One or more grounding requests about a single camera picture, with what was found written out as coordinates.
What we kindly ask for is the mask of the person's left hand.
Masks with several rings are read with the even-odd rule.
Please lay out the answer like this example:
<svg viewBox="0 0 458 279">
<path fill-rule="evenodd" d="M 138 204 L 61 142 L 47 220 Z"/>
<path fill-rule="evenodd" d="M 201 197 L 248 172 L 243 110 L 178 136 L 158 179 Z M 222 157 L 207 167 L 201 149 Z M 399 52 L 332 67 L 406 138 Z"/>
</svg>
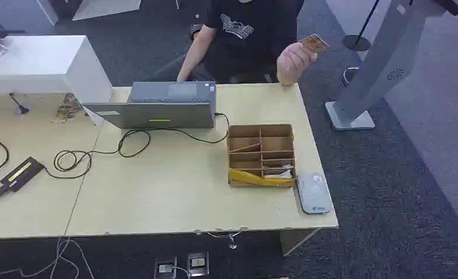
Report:
<svg viewBox="0 0 458 279">
<path fill-rule="evenodd" d="M 287 46 L 277 58 L 277 78 L 282 85 L 295 84 L 303 72 L 317 60 L 318 54 L 301 42 Z"/>
</svg>

